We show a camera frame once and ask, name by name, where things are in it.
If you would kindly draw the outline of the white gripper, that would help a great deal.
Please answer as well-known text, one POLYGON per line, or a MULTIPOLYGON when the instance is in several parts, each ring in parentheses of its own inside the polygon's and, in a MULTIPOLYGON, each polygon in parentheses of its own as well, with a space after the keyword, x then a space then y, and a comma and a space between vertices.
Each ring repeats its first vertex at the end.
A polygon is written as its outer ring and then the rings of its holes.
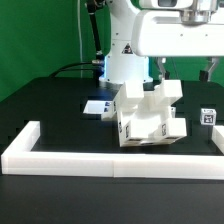
POLYGON ((224 8, 219 8, 211 21, 202 25, 185 25, 178 11, 142 10, 137 14, 132 31, 131 48, 138 56, 156 57, 159 79, 165 78, 163 57, 207 57, 199 73, 201 82, 210 82, 212 73, 224 56, 224 8))

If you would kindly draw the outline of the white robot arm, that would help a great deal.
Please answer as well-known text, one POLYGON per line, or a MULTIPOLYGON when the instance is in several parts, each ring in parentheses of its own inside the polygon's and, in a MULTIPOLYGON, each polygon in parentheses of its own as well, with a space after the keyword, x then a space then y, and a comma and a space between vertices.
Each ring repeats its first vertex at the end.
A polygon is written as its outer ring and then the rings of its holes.
POLYGON ((209 81, 224 57, 224 0, 86 0, 96 39, 96 57, 104 63, 101 83, 118 85, 129 79, 152 80, 149 59, 159 76, 169 75, 165 60, 172 57, 206 57, 199 79, 209 81), (109 8, 111 45, 102 53, 95 13, 109 8))

